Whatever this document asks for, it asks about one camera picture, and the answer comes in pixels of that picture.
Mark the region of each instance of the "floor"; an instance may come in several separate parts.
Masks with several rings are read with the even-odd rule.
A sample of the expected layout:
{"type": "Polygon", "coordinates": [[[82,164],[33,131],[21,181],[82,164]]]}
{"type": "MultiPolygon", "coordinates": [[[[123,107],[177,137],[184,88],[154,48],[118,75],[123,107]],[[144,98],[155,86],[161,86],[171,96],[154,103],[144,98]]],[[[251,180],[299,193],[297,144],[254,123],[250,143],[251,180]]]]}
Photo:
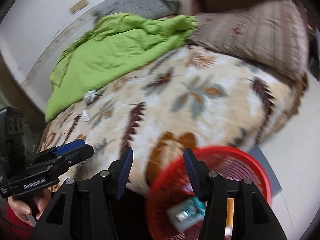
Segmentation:
{"type": "Polygon", "coordinates": [[[299,114],[261,143],[282,187],[272,209],[288,240],[298,240],[320,207],[320,83],[311,75],[299,114]]]}

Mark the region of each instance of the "red cloth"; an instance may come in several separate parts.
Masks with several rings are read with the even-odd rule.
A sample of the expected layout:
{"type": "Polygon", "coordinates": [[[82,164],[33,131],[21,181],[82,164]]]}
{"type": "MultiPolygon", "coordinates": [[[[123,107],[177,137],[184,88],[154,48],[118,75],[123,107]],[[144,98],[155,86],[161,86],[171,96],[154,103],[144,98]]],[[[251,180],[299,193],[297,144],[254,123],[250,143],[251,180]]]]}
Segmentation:
{"type": "MultiPolygon", "coordinates": [[[[26,224],[25,222],[22,222],[19,218],[17,218],[17,216],[14,214],[13,210],[8,207],[7,209],[7,219],[9,222],[11,222],[14,225],[17,225],[19,227],[23,227],[26,229],[32,229],[33,227],[29,226],[28,224],[26,224]]],[[[16,228],[13,227],[11,225],[7,225],[8,228],[11,230],[12,233],[14,233],[17,238],[21,239],[21,240],[28,240],[31,236],[31,231],[29,230],[23,230],[22,228],[16,228]]]]}

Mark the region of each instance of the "leaf pattern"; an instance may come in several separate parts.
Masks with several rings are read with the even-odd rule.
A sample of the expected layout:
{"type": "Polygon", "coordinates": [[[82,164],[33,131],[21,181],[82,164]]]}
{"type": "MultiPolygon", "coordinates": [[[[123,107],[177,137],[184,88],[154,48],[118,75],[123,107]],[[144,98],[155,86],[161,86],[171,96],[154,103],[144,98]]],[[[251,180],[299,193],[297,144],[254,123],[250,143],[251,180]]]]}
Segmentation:
{"type": "Polygon", "coordinates": [[[239,146],[242,145],[248,132],[244,128],[241,128],[240,131],[241,131],[241,137],[235,137],[232,143],[228,143],[228,146],[238,148],[239,146]]]}
{"type": "Polygon", "coordinates": [[[133,80],[139,78],[139,76],[135,77],[126,77],[126,76],[122,76],[121,78],[119,78],[118,80],[116,80],[114,82],[113,85],[113,92],[117,92],[118,90],[120,90],[128,81],[133,80]]]}
{"type": "Polygon", "coordinates": [[[273,112],[273,107],[275,104],[271,101],[275,99],[270,93],[268,85],[260,78],[256,77],[254,80],[252,80],[252,90],[256,93],[256,95],[260,98],[260,100],[263,103],[263,108],[265,112],[265,120],[262,124],[262,127],[260,129],[260,132],[258,134],[258,137],[256,139],[256,143],[260,142],[262,132],[269,121],[270,115],[273,112]]]}
{"type": "Polygon", "coordinates": [[[86,138],[87,138],[86,135],[79,134],[79,135],[77,136],[77,138],[75,139],[75,141],[78,140],[78,139],[81,139],[81,140],[84,140],[84,141],[85,141],[86,138]]]}
{"type": "Polygon", "coordinates": [[[129,114],[129,123],[125,129],[120,145],[120,155],[123,153],[126,147],[130,147],[130,141],[133,141],[132,135],[137,133],[136,127],[140,127],[139,122],[143,121],[141,116],[144,115],[142,111],[146,109],[146,103],[140,102],[135,106],[136,107],[133,108],[129,114]]]}
{"type": "Polygon", "coordinates": [[[249,69],[249,71],[252,74],[256,74],[259,71],[260,67],[263,67],[263,65],[259,65],[258,66],[254,66],[252,64],[250,64],[251,60],[249,60],[249,62],[246,62],[244,60],[239,60],[237,63],[235,63],[236,67],[246,67],[247,69],[249,69]]]}
{"type": "Polygon", "coordinates": [[[53,185],[53,186],[51,186],[51,187],[49,187],[49,190],[51,191],[51,192],[57,192],[58,191],[58,189],[59,189],[59,184],[56,184],[56,185],[53,185]]]}
{"type": "Polygon", "coordinates": [[[196,137],[191,132],[175,136],[171,132],[164,132],[152,149],[146,170],[146,180],[150,186],[159,172],[172,161],[183,155],[186,148],[196,148],[196,137]]]}
{"type": "Polygon", "coordinates": [[[66,138],[64,139],[63,141],[63,144],[62,145],[65,145],[65,143],[67,142],[67,140],[69,139],[70,135],[72,134],[73,130],[76,128],[76,126],[78,125],[78,122],[80,121],[81,119],[81,115],[82,114],[78,114],[74,119],[73,119],[73,123],[67,133],[67,136],[66,138]]]}
{"type": "Polygon", "coordinates": [[[152,83],[149,83],[142,90],[146,90],[146,95],[151,95],[153,92],[157,91],[160,94],[166,87],[166,85],[173,78],[173,67],[171,67],[166,73],[159,74],[156,80],[152,83]]]}
{"type": "Polygon", "coordinates": [[[200,52],[192,50],[190,53],[190,58],[182,61],[186,62],[186,67],[194,66],[197,69],[204,69],[212,65],[216,59],[216,56],[205,56],[200,52]]]}
{"type": "Polygon", "coordinates": [[[176,54],[178,51],[179,51],[178,49],[173,49],[167,54],[165,54],[163,57],[161,57],[160,59],[156,60],[155,64],[152,66],[152,68],[150,68],[148,74],[151,75],[154,72],[154,70],[156,70],[163,62],[169,59],[172,55],[176,54]]]}
{"type": "Polygon", "coordinates": [[[74,110],[75,110],[75,106],[76,104],[72,104],[65,112],[64,112],[64,116],[61,119],[61,121],[58,123],[59,128],[62,128],[62,125],[64,124],[64,122],[73,114],[74,110]]]}
{"type": "Polygon", "coordinates": [[[45,139],[44,139],[44,150],[48,149],[49,146],[52,144],[54,138],[56,137],[57,133],[51,132],[45,139]]]}
{"type": "Polygon", "coordinates": [[[97,145],[95,145],[94,147],[93,147],[93,149],[94,149],[94,153],[96,154],[96,153],[99,153],[99,152],[101,152],[106,146],[107,146],[107,138],[104,138],[103,140],[102,140],[102,143],[98,143],[97,145]]]}
{"type": "Polygon", "coordinates": [[[190,107],[191,116],[192,119],[195,120],[204,112],[204,96],[207,96],[210,99],[228,96],[223,86],[215,83],[210,85],[211,78],[212,77],[209,76],[201,84],[199,83],[201,78],[199,76],[196,76],[189,82],[189,85],[183,83],[183,85],[187,87],[188,92],[177,97],[172,105],[171,111],[176,112],[182,109],[188,101],[189,97],[191,97],[193,98],[193,102],[190,107]]]}
{"type": "Polygon", "coordinates": [[[65,133],[61,133],[61,134],[59,135],[59,137],[56,139],[56,141],[55,141],[55,143],[52,145],[52,147],[56,147],[56,146],[58,145],[58,142],[60,141],[62,135],[64,135],[64,134],[65,134],[65,133]]]}
{"type": "Polygon", "coordinates": [[[99,111],[92,117],[92,119],[89,121],[89,124],[92,123],[91,128],[95,128],[100,122],[102,121],[102,118],[108,119],[112,117],[113,111],[114,111],[114,100],[110,99],[106,103],[104,103],[101,107],[99,107],[99,111]]]}

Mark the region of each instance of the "gray pillow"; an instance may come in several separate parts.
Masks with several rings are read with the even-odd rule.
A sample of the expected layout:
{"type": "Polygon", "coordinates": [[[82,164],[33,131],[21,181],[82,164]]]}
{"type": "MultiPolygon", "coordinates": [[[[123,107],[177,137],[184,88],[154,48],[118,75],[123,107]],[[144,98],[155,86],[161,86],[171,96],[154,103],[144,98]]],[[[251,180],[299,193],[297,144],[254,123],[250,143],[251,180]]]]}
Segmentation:
{"type": "Polygon", "coordinates": [[[101,18],[113,13],[126,12],[148,19],[176,15],[179,0],[105,0],[97,6],[95,15],[101,18]]]}

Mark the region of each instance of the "finger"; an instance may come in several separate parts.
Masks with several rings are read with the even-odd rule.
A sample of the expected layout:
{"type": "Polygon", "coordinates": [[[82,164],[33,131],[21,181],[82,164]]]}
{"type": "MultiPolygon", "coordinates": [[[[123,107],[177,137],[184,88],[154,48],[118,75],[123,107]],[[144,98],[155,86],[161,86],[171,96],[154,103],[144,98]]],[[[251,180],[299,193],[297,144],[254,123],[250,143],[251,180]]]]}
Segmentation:
{"type": "Polygon", "coordinates": [[[47,205],[49,204],[50,200],[51,200],[51,191],[48,188],[44,189],[42,191],[42,196],[38,202],[38,209],[39,209],[40,213],[44,212],[44,210],[47,207],[47,205]]]}
{"type": "Polygon", "coordinates": [[[26,214],[26,215],[31,214],[31,208],[26,203],[24,203],[19,199],[13,199],[12,197],[9,197],[8,203],[15,214],[17,212],[21,214],[26,214]]]}
{"type": "Polygon", "coordinates": [[[42,214],[43,212],[39,212],[38,214],[36,214],[36,219],[39,220],[42,214]]]}
{"type": "Polygon", "coordinates": [[[28,225],[31,225],[31,222],[29,218],[26,215],[18,215],[17,216],[22,222],[27,223],[28,225]]]}

